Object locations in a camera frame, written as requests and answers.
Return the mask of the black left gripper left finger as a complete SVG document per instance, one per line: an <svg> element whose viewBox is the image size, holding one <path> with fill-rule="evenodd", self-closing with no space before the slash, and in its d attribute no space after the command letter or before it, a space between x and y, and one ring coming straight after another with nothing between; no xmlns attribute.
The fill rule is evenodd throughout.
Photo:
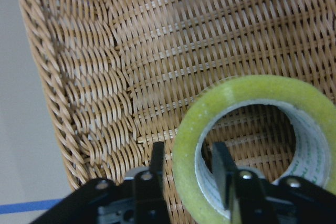
<svg viewBox="0 0 336 224"><path fill-rule="evenodd" d="M34 223L170 223L163 197L164 143L153 144L148 167L129 170L122 184L95 178Z"/></svg>

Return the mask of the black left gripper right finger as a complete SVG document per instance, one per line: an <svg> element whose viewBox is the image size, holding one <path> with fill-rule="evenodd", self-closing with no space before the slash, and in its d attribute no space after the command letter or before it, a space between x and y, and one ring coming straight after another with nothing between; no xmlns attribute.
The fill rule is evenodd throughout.
<svg viewBox="0 0 336 224"><path fill-rule="evenodd" d="M231 223L335 223L335 194L299 176L274 185L237 167L223 142L213 144L212 172Z"/></svg>

